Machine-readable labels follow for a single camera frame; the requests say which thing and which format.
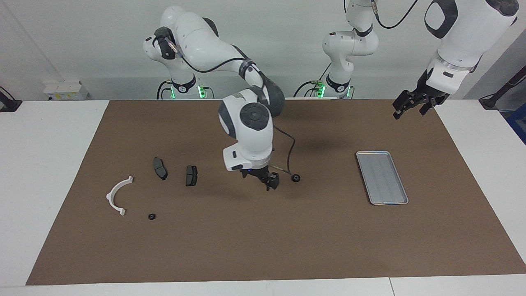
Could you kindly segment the silver metal tray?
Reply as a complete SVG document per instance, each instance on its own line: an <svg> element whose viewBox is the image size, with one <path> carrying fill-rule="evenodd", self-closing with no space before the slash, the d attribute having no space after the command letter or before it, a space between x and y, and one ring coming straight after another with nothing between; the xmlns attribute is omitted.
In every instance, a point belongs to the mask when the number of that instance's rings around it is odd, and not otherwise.
<svg viewBox="0 0 526 296"><path fill-rule="evenodd" d="M387 150L360 150L355 155L370 204L408 204L408 196Z"/></svg>

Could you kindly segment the brown table mat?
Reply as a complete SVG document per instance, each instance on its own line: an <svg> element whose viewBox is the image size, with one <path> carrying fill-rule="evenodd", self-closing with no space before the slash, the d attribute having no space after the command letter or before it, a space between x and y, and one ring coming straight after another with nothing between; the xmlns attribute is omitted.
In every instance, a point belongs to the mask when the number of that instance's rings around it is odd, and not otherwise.
<svg viewBox="0 0 526 296"><path fill-rule="evenodd" d="M218 101L112 101L26 283L526 273L436 111L395 120L391 104L288 101L275 122L296 138L301 180L281 173L267 191L225 169L234 140ZM408 204L370 204L360 150L391 154ZM187 165L198 169L194 187ZM122 217L106 195L128 176L115 196Z"/></svg>

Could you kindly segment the blue crate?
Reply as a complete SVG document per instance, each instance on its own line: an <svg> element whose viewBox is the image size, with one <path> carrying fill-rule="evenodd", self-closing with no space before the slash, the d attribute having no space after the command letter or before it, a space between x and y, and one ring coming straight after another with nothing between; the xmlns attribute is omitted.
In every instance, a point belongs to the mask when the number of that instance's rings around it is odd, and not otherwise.
<svg viewBox="0 0 526 296"><path fill-rule="evenodd" d="M506 122L519 139L526 145L526 103L513 111L506 118Z"/></svg>

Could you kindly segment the curved dark grey brake pad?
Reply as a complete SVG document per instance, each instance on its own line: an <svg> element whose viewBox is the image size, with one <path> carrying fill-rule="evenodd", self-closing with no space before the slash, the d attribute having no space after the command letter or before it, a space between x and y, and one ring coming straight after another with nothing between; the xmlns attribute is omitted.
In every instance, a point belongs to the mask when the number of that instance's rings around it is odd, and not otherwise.
<svg viewBox="0 0 526 296"><path fill-rule="evenodd" d="M161 180L166 180L168 176L168 172L164 166L163 160L160 159L159 157L154 157L152 163L153 163L153 168L154 168L156 175Z"/></svg>

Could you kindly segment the black table clamp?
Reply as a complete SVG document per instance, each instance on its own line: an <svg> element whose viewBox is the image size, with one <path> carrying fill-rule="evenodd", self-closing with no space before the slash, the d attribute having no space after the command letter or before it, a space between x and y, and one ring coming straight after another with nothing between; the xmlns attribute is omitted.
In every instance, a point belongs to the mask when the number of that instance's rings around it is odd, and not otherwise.
<svg viewBox="0 0 526 296"><path fill-rule="evenodd" d="M4 87L0 86L0 103L2 103L0 113L16 112L23 101L15 99L10 92L8 92Z"/></svg>

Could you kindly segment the white curved plastic bracket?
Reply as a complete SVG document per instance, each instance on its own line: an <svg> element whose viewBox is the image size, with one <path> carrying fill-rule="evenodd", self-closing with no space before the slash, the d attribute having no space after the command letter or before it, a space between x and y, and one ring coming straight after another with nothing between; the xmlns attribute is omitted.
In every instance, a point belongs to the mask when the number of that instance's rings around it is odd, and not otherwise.
<svg viewBox="0 0 526 296"><path fill-rule="evenodd" d="M115 184L111 190L109 191L109 193L107 193L106 195L106 199L107 201L109 202L109 205L111 208L113 208L114 210L116 210L122 217L125 215L126 213L126 209L125 208L122 208L122 207L119 207L115 204L115 196L117 194L117 192L124 186L128 185L128 184L132 184L134 181L134 177L133 176L128 176L127 179L124 179L124 180L121 180L120 182L118 182L117 184Z"/></svg>

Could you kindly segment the white wall socket box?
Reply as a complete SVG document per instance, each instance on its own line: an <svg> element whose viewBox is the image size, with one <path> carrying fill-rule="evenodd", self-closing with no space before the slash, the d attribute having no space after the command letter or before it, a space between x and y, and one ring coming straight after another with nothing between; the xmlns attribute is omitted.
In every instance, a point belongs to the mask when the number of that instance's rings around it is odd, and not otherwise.
<svg viewBox="0 0 526 296"><path fill-rule="evenodd" d="M44 82L44 95L51 100L87 100L89 92L80 81Z"/></svg>

